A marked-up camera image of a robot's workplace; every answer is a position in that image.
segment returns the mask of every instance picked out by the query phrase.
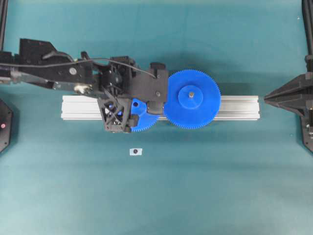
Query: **aluminum rail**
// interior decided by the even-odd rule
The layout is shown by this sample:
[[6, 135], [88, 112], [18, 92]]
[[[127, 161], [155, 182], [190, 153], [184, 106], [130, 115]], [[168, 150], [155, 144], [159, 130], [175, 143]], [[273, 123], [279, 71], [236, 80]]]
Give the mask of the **aluminum rail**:
[[[259, 97], [256, 95], [222, 95], [219, 113], [214, 120], [258, 120], [260, 118]], [[63, 120], [101, 120], [97, 100], [82, 95], [64, 95]]]

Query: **small white label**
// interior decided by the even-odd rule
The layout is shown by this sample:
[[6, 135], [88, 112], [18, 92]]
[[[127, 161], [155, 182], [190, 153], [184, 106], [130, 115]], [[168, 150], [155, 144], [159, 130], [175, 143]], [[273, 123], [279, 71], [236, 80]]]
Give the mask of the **small white label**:
[[131, 155], [131, 156], [141, 156], [142, 155], [142, 148], [131, 148], [129, 150], [129, 155]]

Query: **teal surface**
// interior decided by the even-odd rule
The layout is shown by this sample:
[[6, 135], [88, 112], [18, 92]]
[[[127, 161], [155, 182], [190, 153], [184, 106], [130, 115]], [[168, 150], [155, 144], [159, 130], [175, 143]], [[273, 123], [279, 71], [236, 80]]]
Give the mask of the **teal surface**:
[[300, 0], [11, 0], [5, 50], [17, 53], [19, 38], [201, 70], [224, 95], [259, 95], [262, 117], [110, 134], [62, 121], [63, 92], [1, 86], [15, 112], [1, 235], [312, 234], [312, 154], [298, 118], [262, 101], [306, 71]]

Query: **small blue gear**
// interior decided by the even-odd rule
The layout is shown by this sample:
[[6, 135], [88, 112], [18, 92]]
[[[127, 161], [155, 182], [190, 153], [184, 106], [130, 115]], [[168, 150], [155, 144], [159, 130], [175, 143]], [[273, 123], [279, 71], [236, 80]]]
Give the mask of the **small blue gear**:
[[144, 131], [153, 126], [159, 115], [152, 115], [147, 113], [147, 104], [139, 99], [133, 99], [131, 114], [137, 114], [139, 116], [138, 124], [135, 127], [131, 127], [133, 132]]
[[221, 93], [215, 81], [197, 70], [183, 70], [170, 76], [167, 97], [165, 116], [185, 129], [209, 124], [221, 105]]

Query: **metal rod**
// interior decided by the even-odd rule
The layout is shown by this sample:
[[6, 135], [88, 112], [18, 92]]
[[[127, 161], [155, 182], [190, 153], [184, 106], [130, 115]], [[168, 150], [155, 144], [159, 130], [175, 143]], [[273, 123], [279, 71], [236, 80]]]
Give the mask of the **metal rod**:
[[3, 50], [8, 0], [0, 0], [0, 50]]
[[[214, 120], [258, 120], [258, 96], [223, 95], [219, 113]], [[101, 120], [95, 98], [82, 95], [64, 95], [61, 118], [64, 120]]]

